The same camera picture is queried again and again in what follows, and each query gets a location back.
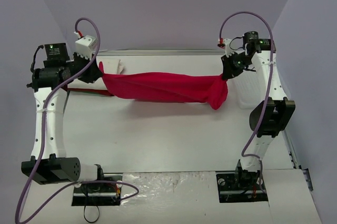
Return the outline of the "red t shirt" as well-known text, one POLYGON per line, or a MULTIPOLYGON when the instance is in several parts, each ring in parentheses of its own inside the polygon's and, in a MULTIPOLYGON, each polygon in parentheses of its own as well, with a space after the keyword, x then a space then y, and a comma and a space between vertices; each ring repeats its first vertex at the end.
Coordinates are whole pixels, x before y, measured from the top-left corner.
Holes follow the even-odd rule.
POLYGON ((75 93, 96 94, 96 95, 102 95, 102 96, 114 96, 108 90, 68 88, 68 91, 75 92, 75 93))
POLYGON ((228 96, 227 82, 221 75, 190 76, 147 72, 108 74, 101 62, 98 68, 107 90, 121 99, 168 103, 207 103, 219 109, 228 96))

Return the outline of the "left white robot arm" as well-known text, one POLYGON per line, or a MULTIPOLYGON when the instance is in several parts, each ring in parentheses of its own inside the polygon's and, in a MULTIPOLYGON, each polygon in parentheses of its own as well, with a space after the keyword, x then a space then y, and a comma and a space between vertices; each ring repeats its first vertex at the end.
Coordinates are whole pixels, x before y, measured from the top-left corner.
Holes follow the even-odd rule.
POLYGON ((94 38, 76 41, 71 59, 65 43, 40 45, 47 59, 43 68, 31 65, 36 102, 36 133, 31 158, 21 164, 21 171, 38 184, 87 181, 93 191, 106 185, 98 164, 82 164, 77 157, 67 157, 63 140, 63 118, 68 101, 66 80, 93 83, 102 76, 96 62, 90 63, 97 49, 94 38))

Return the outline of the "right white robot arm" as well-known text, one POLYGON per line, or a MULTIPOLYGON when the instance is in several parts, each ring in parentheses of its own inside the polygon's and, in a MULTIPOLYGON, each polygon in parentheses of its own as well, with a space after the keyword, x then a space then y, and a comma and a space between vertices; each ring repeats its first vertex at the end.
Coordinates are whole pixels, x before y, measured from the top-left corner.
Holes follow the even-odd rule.
POLYGON ((218 46, 225 50, 221 61, 224 80, 235 79, 245 71, 256 74, 261 92, 261 102, 249 116, 252 136, 242 150, 235 174, 234 184, 247 188, 253 178, 262 174, 262 160, 271 142, 284 131, 295 111, 295 102, 285 93, 276 67, 276 47, 270 39, 259 38, 251 31, 242 37, 243 46, 231 47, 230 39, 219 39, 218 46))

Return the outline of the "red folded t shirt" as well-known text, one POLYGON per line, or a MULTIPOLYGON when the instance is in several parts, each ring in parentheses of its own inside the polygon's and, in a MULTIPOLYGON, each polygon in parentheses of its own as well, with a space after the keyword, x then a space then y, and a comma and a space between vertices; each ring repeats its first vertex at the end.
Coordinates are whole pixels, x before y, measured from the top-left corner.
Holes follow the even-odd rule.
POLYGON ((68 88, 68 91, 75 92, 75 93, 96 94, 96 95, 102 95, 102 96, 114 96, 108 90, 68 88))

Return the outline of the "white plastic basket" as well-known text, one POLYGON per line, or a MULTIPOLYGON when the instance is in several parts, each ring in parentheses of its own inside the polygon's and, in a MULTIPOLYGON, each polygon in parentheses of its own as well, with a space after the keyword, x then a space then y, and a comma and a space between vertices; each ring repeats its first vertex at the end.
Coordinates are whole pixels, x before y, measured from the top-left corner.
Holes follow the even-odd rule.
POLYGON ((255 53, 252 57, 254 70, 244 71, 233 79, 239 99, 239 106, 243 109, 253 109, 265 99, 267 86, 271 80, 269 97, 282 100, 286 97, 282 87, 276 64, 276 53, 270 57, 269 51, 255 53))

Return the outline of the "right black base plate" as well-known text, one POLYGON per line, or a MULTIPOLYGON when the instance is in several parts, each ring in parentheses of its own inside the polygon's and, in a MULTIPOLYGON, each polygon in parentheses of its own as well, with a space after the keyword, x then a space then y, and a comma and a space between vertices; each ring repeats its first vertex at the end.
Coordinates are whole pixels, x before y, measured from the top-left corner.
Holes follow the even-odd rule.
POLYGON ((240 180, 234 171, 216 173, 219 203, 267 202, 268 196, 262 192, 259 173, 249 172, 240 180))

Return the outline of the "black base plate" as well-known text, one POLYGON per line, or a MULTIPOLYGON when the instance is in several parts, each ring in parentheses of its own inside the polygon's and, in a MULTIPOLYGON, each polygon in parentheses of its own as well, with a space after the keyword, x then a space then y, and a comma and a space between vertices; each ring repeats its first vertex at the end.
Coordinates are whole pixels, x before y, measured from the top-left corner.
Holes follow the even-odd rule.
POLYGON ((113 183, 88 183, 75 186, 71 206, 119 206, 122 185, 115 182, 122 181, 122 178, 121 174, 107 175, 104 180, 113 181, 113 183))
POLYGON ((216 173, 219 203, 267 202, 268 196, 262 192, 259 173, 249 172, 240 180, 234 171, 216 173))

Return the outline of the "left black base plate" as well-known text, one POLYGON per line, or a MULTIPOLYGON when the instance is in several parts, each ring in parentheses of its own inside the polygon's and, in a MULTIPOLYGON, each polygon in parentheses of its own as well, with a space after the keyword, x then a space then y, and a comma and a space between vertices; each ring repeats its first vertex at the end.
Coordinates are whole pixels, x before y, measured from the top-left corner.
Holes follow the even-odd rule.
POLYGON ((121 174, 107 175, 104 180, 113 181, 113 183, 88 183, 75 186, 71 206, 119 206, 122 185, 115 182, 122 181, 122 178, 121 174))

